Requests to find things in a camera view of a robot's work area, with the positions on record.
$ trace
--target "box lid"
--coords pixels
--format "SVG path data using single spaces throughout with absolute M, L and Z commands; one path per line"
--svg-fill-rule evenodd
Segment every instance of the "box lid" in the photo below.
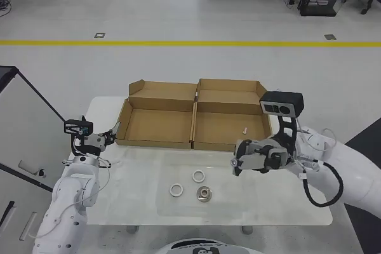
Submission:
M 266 91 L 258 81 L 200 79 L 197 86 L 197 100 L 260 105 L 260 97 Z
M 197 84 L 152 82 L 141 79 L 129 85 L 129 99 L 160 98 L 193 102 L 196 89 Z

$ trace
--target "open cardboard box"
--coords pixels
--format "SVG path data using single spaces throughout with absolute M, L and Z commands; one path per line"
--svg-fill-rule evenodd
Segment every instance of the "open cardboard box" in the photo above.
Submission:
M 197 84 L 137 81 L 129 86 L 118 145 L 190 149 Z
M 258 81 L 200 79 L 194 109 L 194 149 L 233 152 L 238 139 L 269 137 L 269 117 L 260 107 L 260 97 L 266 91 Z

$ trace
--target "cable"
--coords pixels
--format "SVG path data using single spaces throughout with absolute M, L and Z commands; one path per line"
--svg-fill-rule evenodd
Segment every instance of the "cable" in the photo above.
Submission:
M 7 9 L 7 5 L 10 5 L 10 9 L 5 14 L 0 15 L 0 18 L 3 17 L 3 16 L 6 16 L 8 13 L 11 12 L 11 3 L 9 1 L 3 1 L 3 2 L 4 2 L 4 4 L 6 4 L 6 7 L 5 8 L 1 8 L 0 11 L 1 10 L 6 10 Z
M 103 162 L 104 165 L 106 165 L 106 168 L 107 168 L 108 175 L 107 175 L 107 182 L 106 182 L 106 184 L 102 188 L 100 188 L 98 191 L 96 191 L 94 194 L 92 194 L 92 195 L 90 195 L 90 196 L 88 196 L 88 197 L 86 197 L 86 198 L 84 198 L 82 200 L 76 201 L 75 203 L 72 203 L 72 204 L 68 205 L 65 209 L 63 209 L 63 211 L 61 212 L 60 216 L 54 220 L 55 226 L 50 231 L 48 231 L 47 233 L 42 234 L 40 236 L 32 236 L 32 235 L 28 234 L 29 237 L 37 239 L 37 238 L 41 238 L 41 237 L 47 236 L 49 233 L 54 231 L 56 229 L 56 227 L 61 223 L 62 215 L 65 213 L 65 211 L 68 208 L 70 208 L 71 206 L 74 206 L 75 204 L 79 204 L 80 202 L 83 202 L 83 201 L 93 197 L 94 195 L 97 195 L 100 191 L 102 191 L 107 186 L 107 184 L 109 184 L 109 182 L 110 182 L 110 167 L 111 167 L 111 164 L 109 163 L 109 165 L 107 166 L 107 163 L 105 163 L 105 161 L 107 161 L 107 160 L 102 159 L 102 158 L 99 158 L 99 160 L 101 162 Z
M 306 173 L 306 169 L 304 168 L 302 163 L 297 163 L 297 164 L 299 166 L 301 166 L 302 169 L 304 170 L 304 173 Z M 308 183 L 307 183 L 307 179 L 303 179 L 302 181 L 304 183 L 304 190 L 305 190 L 306 197 L 309 199 L 309 202 L 311 202 L 314 206 L 317 206 L 317 207 L 327 207 L 327 206 L 331 206 L 331 205 L 335 204 L 342 197 L 343 190 L 344 190 L 343 179 L 338 174 L 337 170 L 332 165 L 330 165 L 329 163 L 323 162 L 323 165 L 328 167 L 331 170 L 331 172 L 334 174 L 334 176 L 336 177 L 336 179 L 338 181 L 338 192 L 337 192 L 336 196 L 334 196 L 330 201 L 327 201 L 327 202 L 325 202 L 323 204 L 320 204 L 320 203 L 316 202 L 313 199 L 313 197 L 311 196 L 311 193 L 309 192 L 309 186 L 308 186 Z
M 297 118 L 297 123 L 298 123 L 298 130 L 299 130 L 299 132 L 301 132 L 301 133 L 305 133 L 305 131 L 302 129 L 302 127 L 301 127 L 301 125 L 300 125 L 300 123 L 299 123 L 299 119 L 298 119 L 298 118 Z M 335 143 L 334 143 L 331 147 L 328 147 L 328 148 L 326 148 L 326 149 L 318 149 L 318 148 L 316 148 L 316 147 L 313 147 L 305 137 L 301 136 L 301 138 L 302 138 L 302 139 L 304 140 L 304 142 L 305 142 L 309 147 L 311 147 L 312 149 L 314 149 L 314 150 L 316 150 L 316 151 L 320 151 L 320 152 L 326 152 L 326 151 L 328 151 L 328 150 L 330 150 L 330 149 L 335 148 L 335 146 L 337 145 L 337 138 L 336 138 L 335 133 L 334 133 L 331 129 L 329 129 L 329 128 L 325 128 L 325 129 L 323 129 L 323 130 L 322 130 L 322 135 L 323 135 L 323 133 L 324 133 L 325 130 L 330 131 L 330 133 L 333 135 L 333 140 L 335 141 Z

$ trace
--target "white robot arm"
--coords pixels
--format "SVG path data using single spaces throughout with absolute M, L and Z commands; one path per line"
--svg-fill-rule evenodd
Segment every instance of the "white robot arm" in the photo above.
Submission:
M 111 164 L 99 157 L 105 147 L 114 143 L 119 123 L 102 134 L 92 134 L 93 123 L 84 120 L 68 120 L 65 132 L 72 134 L 72 151 L 76 157 L 65 161 L 62 177 L 52 192 L 52 202 L 34 237 L 33 254 L 75 253 L 84 235 L 88 218 L 86 208 L 96 203 L 99 189 L 99 168 L 109 170 Z M 75 146 L 76 139 L 80 146 Z
M 309 128 L 298 130 L 297 117 L 304 108 L 302 94 L 267 92 L 260 103 L 263 112 L 278 116 L 279 132 L 265 140 L 237 142 L 231 161 L 236 176 L 243 170 L 268 173 L 286 168 L 303 181 L 313 205 L 324 207 L 340 200 L 381 219 L 381 169 L 336 140 Z M 318 204 L 311 198 L 307 184 L 330 201 Z
M 344 183 L 341 202 L 366 210 L 381 219 L 381 169 L 356 150 L 340 142 L 334 145 L 336 141 L 310 128 L 303 130 L 309 133 L 299 133 L 297 150 L 336 168 Z M 319 152 L 307 145 L 307 142 L 319 150 L 332 146 L 334 148 Z M 297 176 L 302 173 L 302 168 L 296 164 L 291 164 L 287 168 Z M 326 197 L 336 195 L 338 182 L 333 173 L 321 165 L 312 168 L 315 169 L 306 170 L 307 181 Z

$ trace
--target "white table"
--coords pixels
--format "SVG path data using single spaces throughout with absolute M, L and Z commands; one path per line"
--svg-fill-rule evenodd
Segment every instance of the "white table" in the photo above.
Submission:
M 94 132 L 113 127 L 126 97 L 96 97 L 86 119 Z M 271 119 L 277 131 L 276 117 Z M 108 146 L 101 155 L 118 161 L 111 169 L 108 186 L 97 203 L 88 208 L 90 225 L 329 225 L 329 208 L 317 208 L 307 200 L 301 181 L 286 170 L 261 174 L 244 171 L 232 175 L 231 152 L 213 152 L 148 147 Z M 195 170 L 203 170 L 203 184 L 192 181 Z M 101 170 L 100 185 L 107 179 Z M 170 185 L 180 182 L 184 193 L 171 197 Z M 196 190 L 209 186 L 209 203 L 196 199 Z M 324 195 L 311 189 L 315 200 Z

